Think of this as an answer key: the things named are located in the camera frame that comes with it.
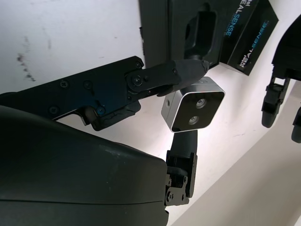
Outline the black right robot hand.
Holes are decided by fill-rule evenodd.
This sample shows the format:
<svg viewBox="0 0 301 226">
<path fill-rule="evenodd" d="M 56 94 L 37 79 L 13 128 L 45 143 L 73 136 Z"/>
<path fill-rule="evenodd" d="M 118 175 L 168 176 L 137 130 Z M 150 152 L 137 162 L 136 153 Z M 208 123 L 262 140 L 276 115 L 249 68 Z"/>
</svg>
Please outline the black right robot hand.
<svg viewBox="0 0 301 226">
<path fill-rule="evenodd" d="M 200 80 L 207 61 L 144 68 L 133 56 L 0 96 L 3 226 L 165 226 L 167 206 L 193 196 L 198 134 L 174 136 L 166 160 L 58 122 L 75 114 L 100 131 L 139 100 Z"/>
</svg>

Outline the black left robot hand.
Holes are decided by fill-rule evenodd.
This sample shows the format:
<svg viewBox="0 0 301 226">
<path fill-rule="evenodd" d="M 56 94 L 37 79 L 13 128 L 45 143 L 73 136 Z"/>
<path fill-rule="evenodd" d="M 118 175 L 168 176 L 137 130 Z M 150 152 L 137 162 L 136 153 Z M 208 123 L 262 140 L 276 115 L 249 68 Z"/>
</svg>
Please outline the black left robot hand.
<svg viewBox="0 0 301 226">
<path fill-rule="evenodd" d="M 299 16 L 281 38 L 273 60 L 273 71 L 262 105 L 261 123 L 270 128 L 284 102 L 290 80 L 301 80 L 301 17 Z"/>
</svg>

